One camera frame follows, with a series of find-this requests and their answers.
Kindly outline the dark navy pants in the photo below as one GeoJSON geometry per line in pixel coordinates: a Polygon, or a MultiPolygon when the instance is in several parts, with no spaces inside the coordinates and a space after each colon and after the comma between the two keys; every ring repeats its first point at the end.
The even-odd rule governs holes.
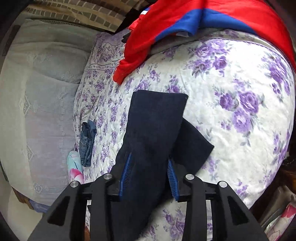
{"type": "Polygon", "coordinates": [[[171,198],[169,159],[196,174],[210,156],[213,145],[183,118],[187,99],[184,93],[133,93],[115,160],[130,165],[122,199],[111,207],[115,240],[136,240],[152,212],[171,198]]]}

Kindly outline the folded blue jeans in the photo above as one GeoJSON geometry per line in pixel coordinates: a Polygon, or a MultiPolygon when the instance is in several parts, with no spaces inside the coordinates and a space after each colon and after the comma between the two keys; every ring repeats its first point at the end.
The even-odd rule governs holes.
{"type": "Polygon", "coordinates": [[[79,141],[79,154],[81,165],[83,167],[91,166],[92,150],[96,133],[96,125],[93,121],[88,120],[88,122],[82,123],[79,141]]]}

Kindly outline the floral turquoise pink folded cloth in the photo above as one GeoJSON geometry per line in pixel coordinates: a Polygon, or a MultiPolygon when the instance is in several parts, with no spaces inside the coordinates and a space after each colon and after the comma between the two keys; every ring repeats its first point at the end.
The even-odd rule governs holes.
{"type": "Polygon", "coordinates": [[[67,157],[67,170],[69,182],[78,181],[80,184],[84,184],[82,165],[77,151],[70,151],[67,157]]]}

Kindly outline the purple floral white bedspread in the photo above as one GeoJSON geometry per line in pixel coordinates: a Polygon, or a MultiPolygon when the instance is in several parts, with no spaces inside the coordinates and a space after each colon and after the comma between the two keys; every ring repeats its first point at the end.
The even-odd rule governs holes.
{"type": "Polygon", "coordinates": [[[285,56],[255,35],[233,30],[157,51],[121,85],[123,33],[99,33],[74,102],[74,130],[92,120],[97,134],[92,182],[115,164],[133,92],[185,93],[188,120],[213,146],[197,176],[226,181],[251,207],[273,181],[288,149],[295,113],[295,72],[285,56]]]}

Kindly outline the grey lavender blanket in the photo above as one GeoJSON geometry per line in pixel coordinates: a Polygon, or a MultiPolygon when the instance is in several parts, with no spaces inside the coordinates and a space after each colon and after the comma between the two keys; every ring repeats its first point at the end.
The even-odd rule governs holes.
{"type": "Polygon", "coordinates": [[[51,205],[68,185],[74,99],[97,32],[27,20],[1,69],[1,164],[10,185],[51,205]]]}

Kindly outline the red fleece garment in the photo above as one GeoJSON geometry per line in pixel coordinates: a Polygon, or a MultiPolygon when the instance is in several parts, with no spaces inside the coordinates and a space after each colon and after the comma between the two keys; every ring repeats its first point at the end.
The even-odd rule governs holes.
{"type": "Polygon", "coordinates": [[[257,35],[280,49],[295,66],[292,41],[279,15],[265,1],[157,1],[128,27],[124,58],[113,80],[124,78],[147,58],[151,46],[169,35],[191,37],[201,28],[223,28],[257,35]]]}

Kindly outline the brown wooden bed frame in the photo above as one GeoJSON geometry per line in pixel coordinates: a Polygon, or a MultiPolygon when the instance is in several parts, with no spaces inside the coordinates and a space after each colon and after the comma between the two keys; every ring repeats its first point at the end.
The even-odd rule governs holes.
{"type": "Polygon", "coordinates": [[[14,194],[16,195],[18,201],[20,203],[24,203],[28,206],[29,209],[33,210],[33,206],[30,204],[30,200],[28,197],[22,195],[22,193],[18,192],[17,190],[15,190],[15,188],[12,187],[12,190],[14,192],[14,194]]]}

